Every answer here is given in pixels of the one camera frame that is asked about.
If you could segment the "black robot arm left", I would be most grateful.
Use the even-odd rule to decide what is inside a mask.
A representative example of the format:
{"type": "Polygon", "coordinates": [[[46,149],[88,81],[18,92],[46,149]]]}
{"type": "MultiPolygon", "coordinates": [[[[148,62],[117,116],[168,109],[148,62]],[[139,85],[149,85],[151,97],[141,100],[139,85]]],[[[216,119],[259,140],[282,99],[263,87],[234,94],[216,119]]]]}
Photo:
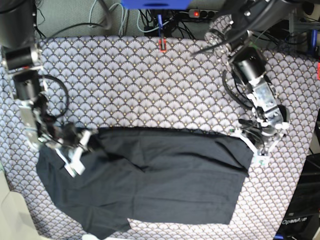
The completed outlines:
{"type": "Polygon", "coordinates": [[[226,47],[231,53],[228,64],[236,86],[242,85],[242,98],[222,84],[230,97],[244,109],[251,110],[253,120],[239,119],[233,135],[244,141],[253,152],[253,163],[267,165],[271,153],[290,127],[290,111],[277,100],[278,93],[267,76],[266,59],[251,40],[254,31],[265,31],[283,19],[301,2],[299,0],[226,0],[212,20],[229,15],[230,27],[224,32],[211,28],[206,33],[211,46],[226,47]]]}

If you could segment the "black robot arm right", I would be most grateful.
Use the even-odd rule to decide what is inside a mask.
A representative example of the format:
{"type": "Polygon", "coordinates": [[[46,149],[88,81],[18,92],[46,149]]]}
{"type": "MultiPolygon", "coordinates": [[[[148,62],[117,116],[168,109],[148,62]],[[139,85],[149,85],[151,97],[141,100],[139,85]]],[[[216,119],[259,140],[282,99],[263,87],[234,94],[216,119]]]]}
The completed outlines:
{"type": "Polygon", "coordinates": [[[27,142],[36,150],[42,146],[53,149],[63,160],[66,171],[75,177],[85,170],[81,156],[89,150],[88,143],[96,131],[78,130],[73,123],[57,126],[55,122],[65,110],[58,116],[48,114],[48,100],[44,95],[48,89],[46,80],[55,81],[64,92],[68,90],[56,77],[39,73],[43,62],[35,38],[36,19],[32,0],[0,2],[1,64],[14,83],[15,92],[9,95],[20,101],[18,107],[27,142]]]}

